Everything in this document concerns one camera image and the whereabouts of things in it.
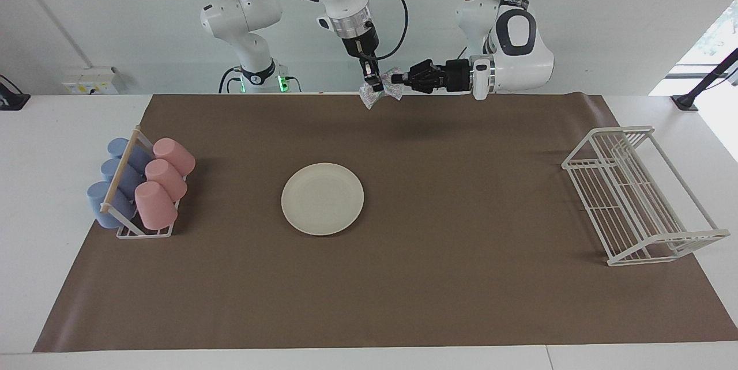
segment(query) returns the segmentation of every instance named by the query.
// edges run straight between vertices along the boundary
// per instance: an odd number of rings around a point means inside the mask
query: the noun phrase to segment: dish rack
[[[119,212],[118,209],[113,207],[113,197],[115,196],[116,189],[118,189],[118,184],[121,183],[123,170],[126,167],[126,164],[129,163],[131,153],[134,151],[134,147],[137,145],[142,147],[146,152],[148,152],[148,154],[153,155],[153,144],[143,134],[140,125],[136,126],[136,128],[132,132],[131,137],[129,138],[129,144],[127,144],[126,149],[123,151],[123,155],[121,155],[121,162],[118,164],[118,169],[115,171],[113,180],[110,181],[108,193],[105,195],[105,200],[103,200],[103,203],[100,204],[100,212],[110,213],[111,216],[122,223],[122,226],[118,228],[118,231],[116,232],[116,237],[118,237],[119,239],[152,239],[172,236],[174,223],[172,223],[171,226],[165,229],[160,229],[158,231],[149,231],[145,228],[139,228],[137,225],[135,225],[135,223],[133,223],[131,220],[128,220],[124,215],[122,215],[122,213]],[[184,176],[182,179],[187,181],[187,176]],[[176,208],[177,210],[179,210],[179,201],[180,200],[174,202],[174,208]],[[134,218],[136,217],[137,213],[138,210],[134,212]]]
[[[597,128],[562,163],[610,266],[671,262],[730,236],[720,230],[653,137],[653,126]],[[635,151],[651,141],[712,230],[686,230]]]

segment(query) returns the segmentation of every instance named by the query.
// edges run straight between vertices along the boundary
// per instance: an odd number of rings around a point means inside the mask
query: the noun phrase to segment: cloth
[[[607,267],[561,163],[614,125],[583,94],[155,95],[143,132],[198,158],[174,235],[93,225],[35,351],[738,339],[693,255]],[[280,207],[321,162],[366,194],[327,237]]]
[[[359,97],[361,97],[367,110],[371,110],[377,100],[385,96],[394,97],[396,100],[402,99],[402,85],[392,83],[392,75],[399,75],[401,73],[402,71],[397,67],[382,73],[382,83],[385,85],[385,90],[381,92],[374,92],[372,87],[366,82],[359,87]]]

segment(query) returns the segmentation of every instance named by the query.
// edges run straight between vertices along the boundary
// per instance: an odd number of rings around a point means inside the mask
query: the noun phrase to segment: electrical outlet
[[[123,89],[121,77],[111,67],[66,68],[64,71],[62,84],[71,95],[117,95]]]

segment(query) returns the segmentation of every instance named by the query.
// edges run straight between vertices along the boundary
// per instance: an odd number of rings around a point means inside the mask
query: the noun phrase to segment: cable
[[[5,81],[7,81],[10,84],[10,86],[14,87],[18,91],[19,94],[23,95],[23,91],[20,88],[18,88],[16,84],[13,83],[13,81],[6,78],[5,75],[0,75],[0,78],[5,79]]]
[[[732,77],[733,77],[733,75],[735,75],[735,74],[736,74],[736,71],[738,71],[738,67],[736,68],[736,70],[734,70],[734,71],[731,71],[730,75],[728,75],[728,76],[725,76],[725,79],[722,79],[722,81],[718,82],[717,84],[714,84],[714,85],[710,86],[709,88],[705,88],[705,90],[710,90],[710,89],[712,89],[712,88],[717,88],[718,86],[720,86],[720,85],[724,84],[724,83],[725,83],[725,81],[727,81],[728,79],[732,78]]]
[[[402,8],[405,10],[405,25],[402,29],[402,36],[400,36],[400,41],[397,43],[397,46],[395,46],[394,49],[392,49],[391,52],[387,53],[386,55],[380,56],[380,57],[371,57],[364,55],[363,53],[360,53],[362,58],[366,60],[385,60],[386,58],[391,57],[395,53],[397,53],[397,50],[400,50],[400,47],[402,47],[402,43],[405,41],[405,36],[408,34],[408,24],[409,24],[409,13],[408,13],[408,3],[405,2],[405,0],[400,0],[402,3]]]
[[[237,71],[237,67],[229,67],[228,70],[226,70],[226,73],[223,74],[223,77],[221,78],[221,84],[218,87],[218,93],[223,93],[223,85],[226,83],[226,78],[233,72]]]
[[[231,84],[232,81],[239,81],[240,82],[240,78],[230,78],[230,79],[228,79],[228,83],[226,84],[226,92],[227,93],[230,93],[230,84]]]
[[[303,91],[303,87],[300,84],[300,79],[295,78],[295,76],[285,76],[285,80],[287,80],[287,81],[293,81],[294,80],[294,81],[298,82],[298,89],[300,89],[300,92]]]

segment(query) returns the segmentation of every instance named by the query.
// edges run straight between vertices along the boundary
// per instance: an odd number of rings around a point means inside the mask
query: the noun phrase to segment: plate
[[[362,207],[362,183],[342,165],[308,165],[292,175],[282,190],[284,217],[308,235],[327,236],[344,230],[359,217]]]

